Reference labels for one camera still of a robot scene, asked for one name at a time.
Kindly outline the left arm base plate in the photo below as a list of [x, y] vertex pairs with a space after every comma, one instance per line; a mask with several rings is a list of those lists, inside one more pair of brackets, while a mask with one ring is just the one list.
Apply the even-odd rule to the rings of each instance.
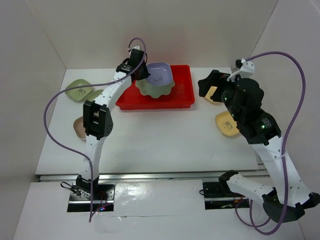
[[[115, 198], [115, 184], [101, 184], [99, 192], [93, 197], [92, 212], [113, 212]], [[68, 213], [89, 213], [91, 209], [91, 195], [76, 186], [75, 182], [67, 184], [70, 190], [67, 206]]]

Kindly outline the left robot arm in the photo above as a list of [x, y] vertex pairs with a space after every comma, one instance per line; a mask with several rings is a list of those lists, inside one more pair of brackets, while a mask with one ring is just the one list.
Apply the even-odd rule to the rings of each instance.
[[83, 164], [76, 178], [76, 186], [88, 200], [97, 197], [101, 191], [99, 164], [104, 142], [114, 127], [112, 109], [135, 79], [142, 80], [150, 75], [144, 60], [145, 56], [146, 52], [138, 46], [131, 48], [129, 57], [116, 68], [112, 79], [115, 83], [107, 85], [94, 100], [87, 100], [83, 104], [86, 147]]

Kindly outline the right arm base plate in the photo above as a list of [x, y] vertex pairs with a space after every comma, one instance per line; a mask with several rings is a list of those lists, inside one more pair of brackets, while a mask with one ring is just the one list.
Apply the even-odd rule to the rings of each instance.
[[206, 210], [249, 208], [249, 200], [239, 193], [230, 191], [220, 182], [203, 182], [199, 194], [204, 198]]

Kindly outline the purple square plate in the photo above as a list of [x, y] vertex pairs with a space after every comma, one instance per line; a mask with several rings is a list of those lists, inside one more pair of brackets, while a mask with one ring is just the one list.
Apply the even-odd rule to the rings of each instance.
[[153, 62], [147, 66], [148, 73], [150, 74], [146, 81], [152, 86], [166, 86], [173, 81], [173, 73], [171, 67], [166, 62]]

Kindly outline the large green scalloped bowl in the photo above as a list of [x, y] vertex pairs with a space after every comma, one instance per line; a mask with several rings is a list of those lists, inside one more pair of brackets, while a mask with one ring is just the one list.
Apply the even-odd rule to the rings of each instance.
[[153, 99], [158, 99], [161, 96], [168, 96], [171, 94], [175, 82], [172, 81], [167, 85], [155, 86], [147, 83], [146, 79], [135, 82], [135, 86], [139, 89], [142, 96], [150, 96]]

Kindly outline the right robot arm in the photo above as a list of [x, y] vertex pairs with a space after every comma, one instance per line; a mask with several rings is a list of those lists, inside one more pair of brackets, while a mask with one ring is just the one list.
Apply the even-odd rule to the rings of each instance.
[[218, 178], [218, 190], [223, 196], [237, 193], [255, 201], [276, 223], [283, 209], [283, 222], [297, 221], [306, 209], [320, 203], [320, 195], [303, 183], [289, 154], [282, 149], [284, 138], [275, 118], [261, 108], [264, 91], [259, 84], [243, 77], [232, 82], [228, 77], [227, 73], [212, 70], [197, 82], [198, 94], [204, 97], [211, 87], [216, 87], [211, 99], [225, 105], [241, 135], [264, 163], [273, 185], [264, 186], [229, 170]]

